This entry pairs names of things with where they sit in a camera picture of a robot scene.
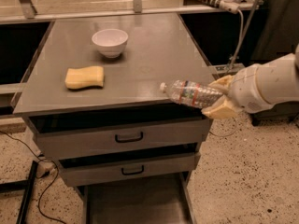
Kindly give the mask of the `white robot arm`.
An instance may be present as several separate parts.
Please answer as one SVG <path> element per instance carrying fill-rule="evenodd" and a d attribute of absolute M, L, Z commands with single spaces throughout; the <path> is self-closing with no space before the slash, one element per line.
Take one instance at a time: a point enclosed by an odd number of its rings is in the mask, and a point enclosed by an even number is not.
<path fill-rule="evenodd" d="M 236 117 L 270 110 L 277 104 L 299 101 L 299 45 L 295 53 L 265 64 L 243 68 L 209 84 L 224 95 L 212 106 L 202 109 L 210 119 Z"/>

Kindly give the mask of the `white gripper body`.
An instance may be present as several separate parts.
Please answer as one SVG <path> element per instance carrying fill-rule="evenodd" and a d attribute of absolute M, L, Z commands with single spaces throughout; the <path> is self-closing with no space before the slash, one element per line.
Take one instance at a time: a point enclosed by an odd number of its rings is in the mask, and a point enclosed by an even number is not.
<path fill-rule="evenodd" d="M 250 114 L 269 110 L 273 107 L 265 101 L 258 89 L 257 73 L 259 67 L 259 64 L 254 64 L 238 71 L 228 92 L 228 97 Z"/>

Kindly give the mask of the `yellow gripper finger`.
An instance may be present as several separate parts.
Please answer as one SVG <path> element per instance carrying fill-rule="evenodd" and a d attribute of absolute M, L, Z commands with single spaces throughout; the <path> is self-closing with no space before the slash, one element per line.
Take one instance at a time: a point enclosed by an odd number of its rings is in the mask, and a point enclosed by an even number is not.
<path fill-rule="evenodd" d="M 236 117 L 242 108 L 237 106 L 229 97 L 223 95 L 212 106 L 202 109 L 202 113 L 210 119 L 229 119 Z"/>
<path fill-rule="evenodd" d="M 222 94 L 228 94 L 233 79 L 234 79 L 233 76 L 227 75 L 227 76 L 218 78 L 217 80 L 211 82 L 207 86 L 209 88 L 211 88 L 212 90 L 218 91 Z"/>

